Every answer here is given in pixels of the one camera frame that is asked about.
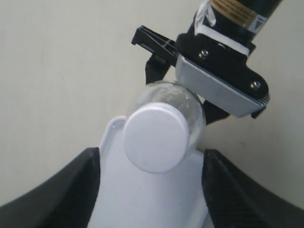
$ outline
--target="white bottle cap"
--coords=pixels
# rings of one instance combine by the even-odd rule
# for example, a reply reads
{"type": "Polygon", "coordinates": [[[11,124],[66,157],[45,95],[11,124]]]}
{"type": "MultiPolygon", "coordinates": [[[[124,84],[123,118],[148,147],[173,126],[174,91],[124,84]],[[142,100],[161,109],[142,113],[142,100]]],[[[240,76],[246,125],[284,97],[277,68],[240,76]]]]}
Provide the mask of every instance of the white bottle cap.
{"type": "Polygon", "coordinates": [[[123,146],[139,169],[164,173],[185,157],[189,127],[182,113],[166,103],[150,103],[134,112],[123,130],[123,146]]]}

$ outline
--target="white tape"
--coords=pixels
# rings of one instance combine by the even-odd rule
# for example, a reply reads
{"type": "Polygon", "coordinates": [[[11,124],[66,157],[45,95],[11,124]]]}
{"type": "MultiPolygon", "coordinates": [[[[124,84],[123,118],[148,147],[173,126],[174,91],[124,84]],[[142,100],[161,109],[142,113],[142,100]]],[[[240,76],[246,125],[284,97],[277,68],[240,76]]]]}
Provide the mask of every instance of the white tape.
{"type": "Polygon", "coordinates": [[[248,56],[249,49],[240,43],[226,37],[219,32],[213,30],[210,27],[203,25],[204,18],[206,17],[211,27],[215,26],[216,18],[213,12],[212,7],[210,6],[210,0],[203,0],[199,6],[199,9],[196,13],[195,20],[194,20],[194,34],[204,34],[211,39],[214,39],[222,44],[229,46],[230,48],[236,50],[237,52],[248,56]]]}

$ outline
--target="glass jar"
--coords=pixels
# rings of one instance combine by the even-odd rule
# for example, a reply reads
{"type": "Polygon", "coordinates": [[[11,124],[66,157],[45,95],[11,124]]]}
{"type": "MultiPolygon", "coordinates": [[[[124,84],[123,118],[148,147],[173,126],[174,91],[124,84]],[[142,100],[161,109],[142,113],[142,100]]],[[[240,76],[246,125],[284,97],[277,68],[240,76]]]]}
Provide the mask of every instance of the glass jar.
{"type": "Polygon", "coordinates": [[[195,94],[176,82],[158,81],[136,98],[123,131],[124,149],[139,169],[164,173],[195,150],[204,126],[195,94]]]}

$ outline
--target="silver metal plate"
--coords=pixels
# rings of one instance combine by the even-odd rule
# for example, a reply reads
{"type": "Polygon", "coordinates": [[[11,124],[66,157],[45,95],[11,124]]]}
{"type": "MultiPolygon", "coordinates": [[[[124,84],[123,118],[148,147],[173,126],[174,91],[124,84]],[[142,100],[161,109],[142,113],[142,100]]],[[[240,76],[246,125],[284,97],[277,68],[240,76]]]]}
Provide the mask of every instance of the silver metal plate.
{"type": "Polygon", "coordinates": [[[270,100],[269,94],[260,100],[253,99],[182,55],[179,55],[175,69],[176,79],[181,85],[236,117],[259,111],[270,100]]]}

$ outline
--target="transparent glass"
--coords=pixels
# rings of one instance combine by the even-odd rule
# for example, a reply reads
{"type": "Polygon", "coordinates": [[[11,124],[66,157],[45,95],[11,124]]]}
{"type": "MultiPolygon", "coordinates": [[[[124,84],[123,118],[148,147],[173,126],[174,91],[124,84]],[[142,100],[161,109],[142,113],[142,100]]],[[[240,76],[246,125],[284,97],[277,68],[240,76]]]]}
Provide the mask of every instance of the transparent glass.
{"type": "Polygon", "coordinates": [[[204,112],[199,98],[176,82],[158,81],[148,84],[145,90],[137,96],[129,115],[140,107],[153,102],[167,103],[183,114],[189,127],[189,150],[194,150],[205,126],[204,112]]]}

